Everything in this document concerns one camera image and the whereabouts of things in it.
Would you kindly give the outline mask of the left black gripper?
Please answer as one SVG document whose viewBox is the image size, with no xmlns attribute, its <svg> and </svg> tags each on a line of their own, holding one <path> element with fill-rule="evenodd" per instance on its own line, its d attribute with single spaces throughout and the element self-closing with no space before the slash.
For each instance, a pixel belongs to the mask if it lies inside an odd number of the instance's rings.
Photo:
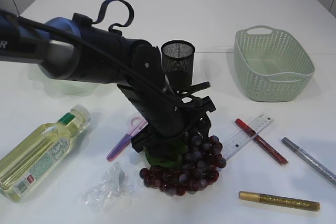
<svg viewBox="0 0 336 224">
<path fill-rule="evenodd" d="M 131 140 L 133 149 L 141 152 L 150 165 L 179 165 L 184 142 L 178 140 L 192 129 L 203 139 L 209 138 L 211 121 L 207 112 L 216 110 L 210 97 L 194 97 L 193 93 L 209 88 L 209 82 L 199 83 L 172 94 L 167 99 L 153 91 L 117 85 L 124 96 L 144 117 L 148 125 Z"/>
</svg>

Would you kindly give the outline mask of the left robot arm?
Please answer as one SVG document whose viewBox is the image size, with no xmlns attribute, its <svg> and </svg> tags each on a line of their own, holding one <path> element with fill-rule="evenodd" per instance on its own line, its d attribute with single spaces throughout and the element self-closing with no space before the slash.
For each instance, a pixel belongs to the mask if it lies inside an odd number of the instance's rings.
<svg viewBox="0 0 336 224">
<path fill-rule="evenodd" d="M 169 167 L 185 153 L 188 135 L 209 137 L 207 113 L 215 106 L 195 92 L 210 84 L 191 85 L 191 72 L 169 79 L 159 48 L 127 39 L 121 29 L 119 23 L 98 29 L 78 13 L 43 24 L 2 10 L 1 61 L 36 64 L 57 80 L 115 83 L 147 121 L 131 139 L 133 149 Z"/>
</svg>

